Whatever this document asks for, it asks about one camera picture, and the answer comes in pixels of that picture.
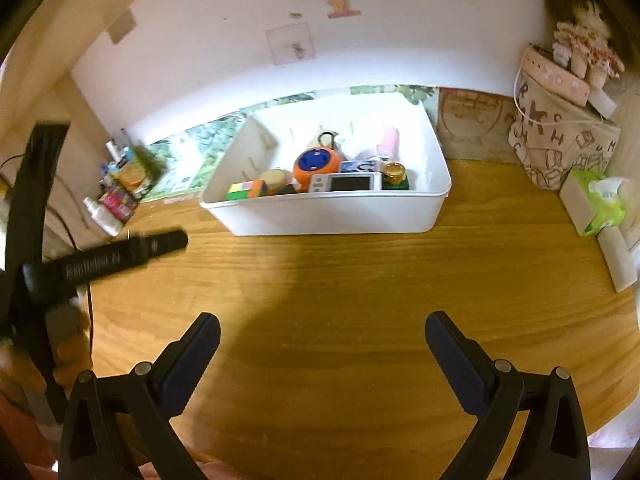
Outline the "person left hand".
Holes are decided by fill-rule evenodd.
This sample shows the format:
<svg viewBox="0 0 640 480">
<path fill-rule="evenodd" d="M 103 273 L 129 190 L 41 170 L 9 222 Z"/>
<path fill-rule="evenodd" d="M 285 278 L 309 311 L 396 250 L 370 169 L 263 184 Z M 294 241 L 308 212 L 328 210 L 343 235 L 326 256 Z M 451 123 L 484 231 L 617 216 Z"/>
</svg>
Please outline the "person left hand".
<svg viewBox="0 0 640 480">
<path fill-rule="evenodd" d="M 17 405 L 27 403 L 29 392 L 45 394 L 54 382 L 70 393 L 77 376 L 93 369 L 88 308 L 63 304 L 49 312 L 47 321 L 63 323 L 53 344 L 47 332 L 35 333 L 33 340 L 1 339 L 1 393 Z"/>
</svg>

